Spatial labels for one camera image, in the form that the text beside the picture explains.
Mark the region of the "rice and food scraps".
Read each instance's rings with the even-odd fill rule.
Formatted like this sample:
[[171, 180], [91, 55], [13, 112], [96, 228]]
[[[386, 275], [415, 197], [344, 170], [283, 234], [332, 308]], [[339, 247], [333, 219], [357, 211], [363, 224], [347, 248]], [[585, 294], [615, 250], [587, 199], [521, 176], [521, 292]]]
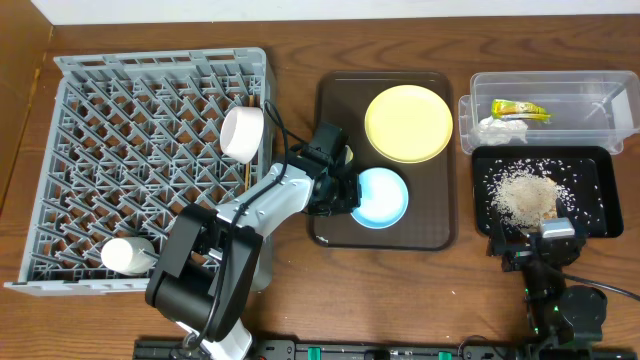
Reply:
[[590, 208], [599, 209], [600, 200], [584, 165], [577, 159], [491, 159], [479, 179], [486, 191], [481, 208], [496, 209], [508, 229], [523, 230], [558, 217], [556, 202], [561, 201], [569, 217], [583, 226], [596, 225], [599, 216]]

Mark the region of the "light blue bowl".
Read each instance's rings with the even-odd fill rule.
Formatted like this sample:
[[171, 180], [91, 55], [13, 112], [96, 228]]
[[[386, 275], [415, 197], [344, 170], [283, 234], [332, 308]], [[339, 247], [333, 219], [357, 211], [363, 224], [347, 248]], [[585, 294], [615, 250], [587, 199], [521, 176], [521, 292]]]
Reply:
[[391, 227], [404, 216], [409, 192], [396, 172], [382, 167], [369, 168], [359, 174], [358, 181], [360, 206], [351, 213], [358, 224], [380, 230]]

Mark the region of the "yellow round plate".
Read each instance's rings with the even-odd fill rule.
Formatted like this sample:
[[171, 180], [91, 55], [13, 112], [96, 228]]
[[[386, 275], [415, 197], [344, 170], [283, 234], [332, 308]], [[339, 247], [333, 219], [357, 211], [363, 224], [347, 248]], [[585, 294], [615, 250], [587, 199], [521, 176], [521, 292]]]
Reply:
[[364, 116], [371, 146], [385, 158], [405, 164], [439, 155], [453, 133], [452, 113], [442, 97], [417, 85], [398, 85], [379, 93]]

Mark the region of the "white paper napkin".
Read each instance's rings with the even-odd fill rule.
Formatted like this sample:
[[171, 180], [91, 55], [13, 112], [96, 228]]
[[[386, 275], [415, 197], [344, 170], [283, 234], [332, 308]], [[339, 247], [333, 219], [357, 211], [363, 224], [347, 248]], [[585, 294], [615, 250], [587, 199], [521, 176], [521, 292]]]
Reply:
[[526, 142], [528, 125], [522, 120], [501, 120], [491, 116], [482, 119], [472, 130], [480, 145], [506, 145], [513, 139]]

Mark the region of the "white round bowl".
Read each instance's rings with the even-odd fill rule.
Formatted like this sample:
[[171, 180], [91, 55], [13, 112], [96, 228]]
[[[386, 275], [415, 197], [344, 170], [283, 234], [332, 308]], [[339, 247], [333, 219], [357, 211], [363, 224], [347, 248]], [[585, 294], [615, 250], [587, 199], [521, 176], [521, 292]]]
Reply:
[[260, 108], [236, 106], [222, 123], [221, 150], [233, 160], [247, 164], [258, 151], [263, 131], [264, 116]]

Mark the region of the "green snack wrapper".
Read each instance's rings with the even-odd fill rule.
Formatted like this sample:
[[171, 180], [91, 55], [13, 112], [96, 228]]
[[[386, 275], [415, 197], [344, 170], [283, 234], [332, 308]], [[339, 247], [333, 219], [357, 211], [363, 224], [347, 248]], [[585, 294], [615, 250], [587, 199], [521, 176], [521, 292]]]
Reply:
[[491, 114], [500, 120], [531, 120], [546, 123], [551, 119], [547, 110], [531, 102], [494, 99]]

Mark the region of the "small white cup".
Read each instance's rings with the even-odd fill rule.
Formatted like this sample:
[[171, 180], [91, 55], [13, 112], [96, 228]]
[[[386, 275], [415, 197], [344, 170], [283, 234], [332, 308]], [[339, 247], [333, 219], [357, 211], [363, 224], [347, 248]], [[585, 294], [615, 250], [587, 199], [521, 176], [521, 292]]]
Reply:
[[154, 254], [150, 241], [139, 237], [113, 238], [101, 249], [101, 261], [105, 267], [127, 276], [141, 275], [150, 270], [154, 259], [144, 254]]

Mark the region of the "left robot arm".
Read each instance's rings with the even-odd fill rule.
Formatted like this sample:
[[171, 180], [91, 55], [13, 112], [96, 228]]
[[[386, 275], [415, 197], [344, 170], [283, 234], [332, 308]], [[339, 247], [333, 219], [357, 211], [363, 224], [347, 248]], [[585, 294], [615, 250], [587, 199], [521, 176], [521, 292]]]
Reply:
[[186, 331], [182, 354], [248, 355], [253, 337], [241, 315], [265, 273], [267, 238], [296, 213], [331, 216], [357, 208], [361, 190], [352, 163], [349, 146], [295, 146], [241, 196], [213, 210], [190, 204], [179, 213], [145, 300]]

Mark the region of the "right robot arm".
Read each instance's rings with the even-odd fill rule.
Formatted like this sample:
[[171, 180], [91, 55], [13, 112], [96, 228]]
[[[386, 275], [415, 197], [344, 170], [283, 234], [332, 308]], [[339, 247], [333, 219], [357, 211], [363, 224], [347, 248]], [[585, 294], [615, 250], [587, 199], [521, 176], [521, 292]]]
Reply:
[[561, 201], [556, 213], [509, 237], [497, 208], [490, 210], [487, 254], [502, 258], [504, 272], [523, 275], [527, 318], [536, 333], [510, 359], [593, 359], [592, 344], [603, 338], [606, 295], [592, 286], [567, 285], [563, 272], [579, 258], [587, 233]]

